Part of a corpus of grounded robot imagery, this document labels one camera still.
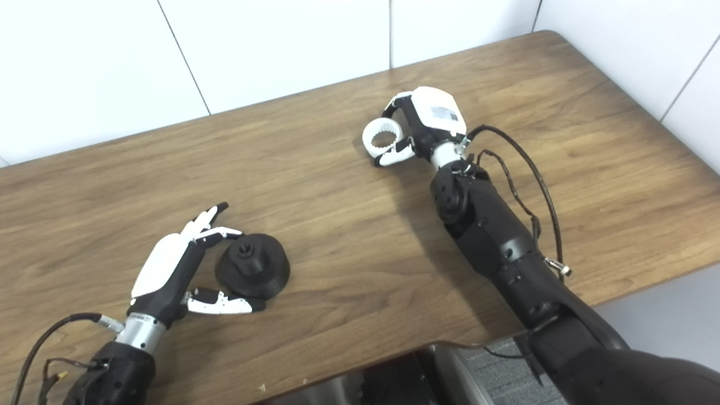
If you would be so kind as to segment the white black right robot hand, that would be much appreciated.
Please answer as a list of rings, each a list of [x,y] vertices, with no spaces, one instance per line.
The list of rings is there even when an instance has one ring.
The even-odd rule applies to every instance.
[[[473,136],[455,98],[422,85],[391,98],[381,117],[365,126],[362,141],[375,167],[417,157],[439,171],[465,158]]]

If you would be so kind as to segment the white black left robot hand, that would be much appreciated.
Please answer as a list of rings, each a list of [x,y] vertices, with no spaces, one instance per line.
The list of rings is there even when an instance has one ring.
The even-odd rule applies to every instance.
[[[128,315],[152,318],[169,329],[188,313],[221,315],[264,311],[267,301],[241,297],[223,290],[190,284],[206,251],[223,240],[236,240],[244,234],[227,227],[214,227],[227,202],[202,211],[180,232],[161,238],[147,257],[131,292]]]

